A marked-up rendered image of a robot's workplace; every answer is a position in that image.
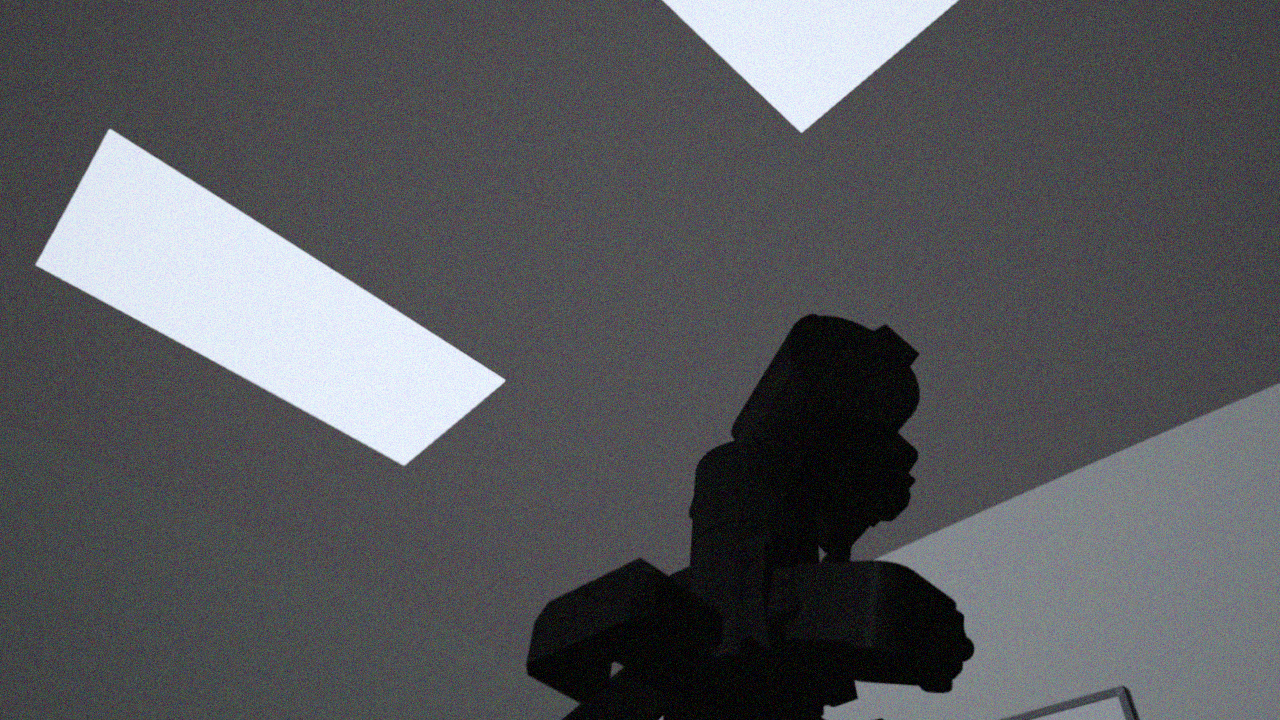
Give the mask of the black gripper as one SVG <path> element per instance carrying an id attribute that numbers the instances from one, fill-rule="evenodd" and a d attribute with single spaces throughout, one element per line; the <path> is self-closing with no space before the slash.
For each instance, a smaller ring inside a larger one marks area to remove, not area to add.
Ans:
<path id="1" fill-rule="evenodd" d="M 740 611 L 758 547 L 785 568 L 819 562 L 800 532 L 733 521 L 695 541 L 690 566 L 667 577 L 643 559 L 547 602 L 532 626 L 529 676 L 582 703 L 611 685 L 612 664 L 668 696 L 663 720 L 826 720 L 852 698 L 841 676 L 788 650 L 759 662 L 741 653 Z"/>

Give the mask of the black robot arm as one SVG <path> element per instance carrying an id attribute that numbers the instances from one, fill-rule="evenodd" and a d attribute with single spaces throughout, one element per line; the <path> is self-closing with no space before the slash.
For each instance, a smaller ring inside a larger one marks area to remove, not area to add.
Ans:
<path id="1" fill-rule="evenodd" d="M 899 562 L 850 562 L 852 544 L 908 507 L 918 451 L 899 434 L 916 411 L 919 354 L 888 325 L 838 316 L 796 322 L 733 421 L 733 441 L 698 462 L 692 544 L 716 527 L 768 521 L 806 536 L 820 562 L 785 568 L 759 544 L 740 611 L 740 650 L 756 662 L 785 646 L 855 680 L 952 691 L 972 659 L 957 603 Z M 837 703 L 836 703 L 837 702 Z"/>

